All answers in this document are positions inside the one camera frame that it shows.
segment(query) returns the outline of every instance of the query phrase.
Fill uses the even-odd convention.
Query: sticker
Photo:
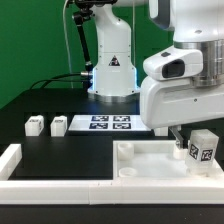
[[[120,122],[130,122],[131,117],[130,116],[114,116],[114,121],[120,121]]]
[[[92,121],[109,121],[109,116],[92,116]]]
[[[113,129],[131,129],[130,123],[114,123]]]
[[[108,123],[91,123],[89,126],[89,129],[107,129],[108,128]]]
[[[63,123],[63,120],[55,120],[55,123]]]
[[[37,119],[31,119],[30,122],[35,123],[35,122],[39,122],[39,120],[37,120]]]
[[[109,66],[120,66],[119,61],[117,60],[117,57],[114,55],[114,57],[112,58]]]
[[[213,149],[207,149],[202,151],[201,161],[210,161],[212,159]]]
[[[197,160],[198,152],[199,152],[199,149],[195,145],[191,144],[191,148],[189,152],[190,156],[192,156],[195,160]]]

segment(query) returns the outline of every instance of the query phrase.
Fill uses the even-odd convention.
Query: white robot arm
[[[224,0],[149,0],[174,45],[148,58],[140,113],[150,128],[224,116]]]
[[[114,7],[145,4],[145,0],[118,0]],[[94,7],[98,63],[93,69],[89,97],[105,102],[126,102],[136,98],[136,68],[131,62],[131,28],[112,11],[112,5]]]

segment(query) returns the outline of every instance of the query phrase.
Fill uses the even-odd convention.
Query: black tabletop
[[[24,124],[31,115],[45,117],[39,137],[25,137]],[[84,90],[36,89],[25,91],[0,110],[0,154],[8,144],[21,143],[23,160],[11,179],[112,179],[112,142],[115,139],[155,140],[153,132],[66,133],[51,138],[54,116],[65,115],[69,123],[75,114],[138,115],[139,102],[102,103],[88,99]],[[216,159],[223,166],[224,120],[183,126],[182,134],[207,128],[220,137]],[[89,147],[92,154],[87,154]],[[71,162],[76,157],[78,163]],[[0,223],[223,223],[223,205],[1,205]]]

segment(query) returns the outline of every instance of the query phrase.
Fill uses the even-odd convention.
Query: small white block
[[[65,116],[55,117],[51,123],[51,136],[63,137],[67,131],[67,128],[68,128],[67,117]]]
[[[188,149],[179,149],[176,144],[173,149],[173,157],[177,160],[185,160]]]
[[[208,174],[211,169],[219,137],[207,129],[191,132],[185,163],[191,174]]]
[[[154,129],[155,136],[168,136],[168,127]]]
[[[132,143],[124,142],[118,144],[118,159],[131,160],[134,157],[134,145]]]
[[[44,117],[41,115],[31,116],[25,124],[26,136],[39,136],[44,129]]]

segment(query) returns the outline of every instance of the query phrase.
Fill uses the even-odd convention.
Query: green wall
[[[0,108],[38,80],[68,73],[62,8],[64,0],[16,0],[0,2]],[[84,60],[76,27],[67,10],[68,34],[73,71],[84,69]],[[132,25],[132,9],[114,9],[114,13]],[[90,55],[97,62],[97,38],[94,21],[85,25]],[[145,77],[142,63],[148,56],[170,46],[172,33],[159,30],[148,19],[148,6],[136,8],[136,67],[139,84]],[[70,88],[70,84],[53,87]]]

